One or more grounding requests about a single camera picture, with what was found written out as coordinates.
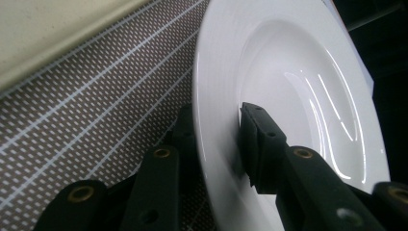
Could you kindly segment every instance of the dark background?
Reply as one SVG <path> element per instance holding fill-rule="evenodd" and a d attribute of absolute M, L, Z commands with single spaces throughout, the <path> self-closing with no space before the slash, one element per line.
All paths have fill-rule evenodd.
<path fill-rule="evenodd" d="M 334 3 L 374 81 L 391 179 L 408 185 L 408 1 Z"/>

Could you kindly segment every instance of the screw hole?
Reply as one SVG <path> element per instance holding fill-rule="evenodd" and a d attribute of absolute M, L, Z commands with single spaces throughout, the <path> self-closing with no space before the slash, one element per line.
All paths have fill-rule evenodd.
<path fill-rule="evenodd" d="M 306 150 L 306 149 L 295 149 L 294 150 L 294 155 L 301 157 L 301 158 L 305 158 L 305 159 L 309 159 L 313 157 L 313 153 Z"/>
<path fill-rule="evenodd" d="M 88 200 L 93 195 L 94 189 L 91 186 L 75 187 L 68 195 L 68 201 L 79 203 Z"/>
<path fill-rule="evenodd" d="M 388 194 L 390 194 L 393 198 L 408 204 L 408 191 L 397 187 L 389 187 Z"/>
<path fill-rule="evenodd" d="M 143 224 L 153 223 L 159 218 L 159 214 L 156 210 L 144 211 L 140 214 L 139 220 Z"/>
<path fill-rule="evenodd" d="M 154 156 L 157 158 L 165 158 L 170 155 L 170 151 L 168 149 L 157 149 L 154 152 Z"/>
<path fill-rule="evenodd" d="M 340 208 L 337 210 L 337 217 L 355 227 L 361 226 L 364 223 L 360 215 L 358 215 L 356 212 L 352 210 L 345 208 Z"/>

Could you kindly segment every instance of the white stripe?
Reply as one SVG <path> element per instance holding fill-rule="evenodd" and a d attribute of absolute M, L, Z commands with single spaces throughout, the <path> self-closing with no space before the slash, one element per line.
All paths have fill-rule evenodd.
<path fill-rule="evenodd" d="M 93 167 L 93 169 L 88 173 L 88 175 L 85 177 L 85 179 L 89 179 L 105 162 L 108 160 L 111 155 L 116 151 L 116 149 L 123 144 L 128 137 L 135 132 L 135 129 L 137 129 L 142 122 L 153 112 L 153 110 L 156 109 L 156 107 L 171 93 L 172 90 L 174 90 L 175 87 L 187 76 L 192 71 L 192 67 L 190 67 L 184 74 L 171 86 L 169 90 L 166 91 L 162 95 L 162 97 L 147 111 L 139 121 L 133 125 L 133 127 L 120 139 L 120 141 L 104 156 L 104 158 L 96 165 Z"/>
<path fill-rule="evenodd" d="M 69 95 L 65 100 L 63 100 L 60 104 L 58 104 L 56 107 L 54 107 L 53 109 L 51 109 L 50 111 L 48 111 L 45 115 L 42 115 L 39 119 L 37 119 L 35 122 L 33 122 L 32 124 L 30 124 L 30 126 L 26 127 L 25 129 L 23 129 L 22 131 L 20 131 L 17 135 L 15 135 L 13 138 L 7 140 L 6 143 L 4 143 L 1 147 L 0 147 L 0 153 L 2 155 L 4 155 L 4 150 L 6 148 L 8 148 L 13 142 L 17 141 L 18 139 L 20 139 L 21 137 L 23 137 L 26 133 L 30 132 L 33 128 L 35 128 L 37 125 L 39 125 L 40 123 L 42 123 L 45 119 L 47 119 L 49 116 L 51 116 L 52 114 L 54 114 L 55 112 L 57 112 L 62 106 L 64 106 L 68 101 L 70 101 L 71 99 L 73 99 L 75 96 L 77 96 L 79 93 L 81 93 L 82 90 L 86 89 L 88 86 L 90 86 L 91 84 L 93 84 L 94 82 L 96 82 L 100 77 L 102 77 L 104 74 L 106 74 L 107 72 L 109 72 L 112 68 L 114 68 L 117 64 L 122 63 L 126 58 L 128 58 L 130 55 L 132 55 L 135 51 L 137 51 L 139 48 L 141 48 L 142 46 L 144 46 L 147 42 L 149 42 L 151 39 L 153 39 L 154 37 L 156 37 L 158 34 L 160 34 L 166 27 L 168 27 L 169 25 L 171 25 L 172 23 L 174 23 L 176 20 L 178 20 L 180 17 L 182 17 L 184 14 L 186 14 L 187 12 L 189 12 L 191 9 L 193 9 L 196 5 L 198 5 L 200 2 L 202 2 L 204 0 L 201 0 L 197 3 L 195 3 L 194 5 L 190 6 L 187 10 L 185 10 L 184 12 L 182 12 L 181 14 L 179 14 L 178 16 L 176 16 L 175 18 L 173 18 L 171 21 L 169 21 L 164 27 L 162 27 L 160 30 L 156 31 L 153 35 L 151 35 L 149 38 L 147 38 L 146 40 L 144 40 L 141 44 L 139 44 L 138 46 L 134 47 L 132 50 L 130 50 L 128 53 L 126 53 L 124 56 L 122 56 L 121 58 L 119 58 L 118 60 L 116 60 L 113 64 L 111 64 L 110 66 L 108 66 L 107 68 L 105 68 L 102 72 L 100 72 L 98 75 L 96 75 L 95 77 L 93 77 L 89 82 L 87 82 L 86 84 L 84 84 L 83 86 L 81 86 L 78 90 L 76 90 L 74 93 L 72 93 L 71 95 Z"/>
<path fill-rule="evenodd" d="M 162 142 L 162 140 L 165 138 L 167 132 L 170 131 L 172 127 L 174 127 L 174 124 L 176 124 L 176 121 L 177 121 L 177 118 L 174 119 L 174 121 L 170 124 L 170 126 L 167 127 L 167 130 L 162 134 L 162 136 L 161 136 L 161 137 L 159 138 L 159 140 L 154 144 L 154 146 L 157 146 L 157 145 L 159 145 L 159 143 Z M 135 169 L 130 173 L 129 177 L 135 175 L 136 172 L 138 172 L 139 167 L 140 167 L 140 163 L 141 163 L 141 162 L 139 162 L 139 163 L 136 164 Z"/>
<path fill-rule="evenodd" d="M 151 4 L 147 5 L 146 7 L 140 9 L 140 11 L 137 11 L 135 13 L 133 13 L 132 15 L 130 15 L 129 17 L 121 20 L 119 23 L 117 23 L 116 25 L 114 25 L 113 27 L 109 28 L 108 30 L 103 31 L 102 33 L 100 33 L 99 35 L 97 35 L 96 37 L 93 37 L 90 40 L 87 40 L 85 43 L 83 43 L 80 46 L 77 46 L 75 49 L 71 50 L 69 53 L 67 53 L 66 55 L 63 55 L 62 57 L 60 57 L 59 59 L 57 59 L 56 61 L 54 61 L 52 64 L 46 66 L 45 68 L 41 69 L 40 71 L 38 71 L 37 73 L 33 74 L 32 76 L 30 76 L 29 78 L 25 79 L 23 82 L 14 85 L 12 88 L 10 88 L 9 90 L 6 90 L 4 92 L 2 92 L 0 94 L 0 99 L 9 96 L 12 92 L 20 89 L 21 87 L 29 84 L 31 81 L 33 81 L 34 79 L 38 78 L 41 74 L 49 71 L 51 68 L 55 67 L 56 65 L 60 64 L 62 61 L 68 59 L 69 57 L 75 55 L 76 53 L 78 53 L 79 51 L 83 50 L 85 47 L 91 45 L 92 43 L 96 42 L 97 40 L 101 39 L 102 37 L 106 36 L 107 34 L 109 34 L 111 31 L 116 30 L 117 28 L 121 27 L 123 24 L 129 22 L 131 19 L 135 18 L 136 16 L 138 16 L 141 13 L 144 13 L 145 11 L 149 10 L 150 8 L 154 7 L 156 4 L 158 4 L 159 2 L 161 2 L 162 0 L 156 0 L 154 2 L 152 2 Z"/>
<path fill-rule="evenodd" d="M 184 40 L 176 49 L 171 51 L 161 62 L 159 62 L 154 68 L 152 68 L 147 74 L 143 76 L 135 85 L 133 85 L 129 90 L 127 90 L 116 102 L 111 105 L 102 115 L 100 115 L 94 122 L 92 122 L 85 130 L 83 130 L 74 140 L 66 145 L 59 153 L 57 153 L 51 160 L 49 160 L 44 166 L 42 166 L 35 174 L 33 174 L 26 182 L 24 182 L 18 189 L 16 189 L 11 195 L 9 195 L 2 203 L 0 204 L 0 210 L 3 209 L 10 201 L 12 201 L 16 195 L 21 193 L 28 185 L 30 185 L 37 177 L 39 177 L 48 167 L 50 167 L 60 156 L 62 156 L 66 150 L 71 148 L 71 146 L 82 138 L 86 132 L 91 129 L 99 120 L 103 118 L 111 109 L 113 109 L 118 103 L 120 103 L 124 97 L 126 97 L 130 92 L 132 92 L 140 83 L 142 83 L 150 74 L 156 71 L 162 64 L 164 64 L 174 53 L 176 53 L 181 47 L 183 47 L 189 40 L 191 40 L 198 30 L 192 33 L 186 40 Z"/>

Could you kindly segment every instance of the glossy ceramic surface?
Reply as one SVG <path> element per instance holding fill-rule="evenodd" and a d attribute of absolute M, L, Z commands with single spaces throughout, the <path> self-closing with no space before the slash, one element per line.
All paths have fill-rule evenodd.
<path fill-rule="evenodd" d="M 236 137 L 242 102 L 265 108 L 289 145 L 319 152 L 366 192 L 389 180 L 362 68 L 320 1 L 213 0 L 194 67 L 194 123 L 220 230 L 282 230 L 274 196 L 242 173 Z"/>

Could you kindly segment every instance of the brass screw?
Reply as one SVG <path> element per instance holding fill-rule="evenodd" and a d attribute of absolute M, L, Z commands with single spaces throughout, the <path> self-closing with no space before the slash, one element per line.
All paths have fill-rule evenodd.
<path fill-rule="evenodd" d="M 153 153 L 154 157 L 156 158 L 166 158 L 170 155 L 170 150 L 168 149 L 157 149 L 154 153 Z"/>
<path fill-rule="evenodd" d="M 91 186 L 75 187 L 68 195 L 68 201 L 72 203 L 79 203 L 88 200 L 94 193 Z"/>
<path fill-rule="evenodd" d="M 408 191 L 390 186 L 388 188 L 388 194 L 391 195 L 393 198 L 408 204 Z"/>
<path fill-rule="evenodd" d="M 297 148 L 294 150 L 294 155 L 304 158 L 304 159 L 309 159 L 313 157 L 313 153 L 310 152 L 309 150 L 302 149 L 302 148 Z"/>

